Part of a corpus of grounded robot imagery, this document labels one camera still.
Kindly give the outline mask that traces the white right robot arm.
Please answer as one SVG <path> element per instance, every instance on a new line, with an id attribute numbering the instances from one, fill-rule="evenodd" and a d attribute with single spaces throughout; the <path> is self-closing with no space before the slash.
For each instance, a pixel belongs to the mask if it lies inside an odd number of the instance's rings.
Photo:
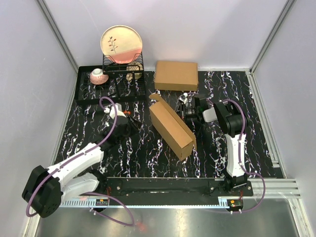
<path id="1" fill-rule="evenodd" d="M 228 151 L 224 190 L 228 195 L 237 195 L 247 184 L 244 146 L 248 118 L 241 106 L 232 99 L 211 103 L 203 95 L 194 92 L 183 93 L 178 101 L 180 106 L 177 114 L 185 123 L 190 120 L 198 121 L 201 124 L 219 122 L 226 137 Z"/>

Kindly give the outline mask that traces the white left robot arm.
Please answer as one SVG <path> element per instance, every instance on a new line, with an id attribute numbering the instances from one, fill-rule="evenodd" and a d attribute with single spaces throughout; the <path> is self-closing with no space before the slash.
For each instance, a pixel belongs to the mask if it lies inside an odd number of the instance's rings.
<path id="1" fill-rule="evenodd" d="M 35 167 L 22 192 L 22 198 L 27 202 L 27 217 L 39 215 L 46 218 L 62 202 L 81 194 L 102 195 L 107 188 L 106 182 L 96 171 L 87 171 L 87 168 L 101 162 L 122 140 L 138 133 L 141 125 L 131 116 L 120 114 L 83 149 L 66 160 L 48 168 Z"/>

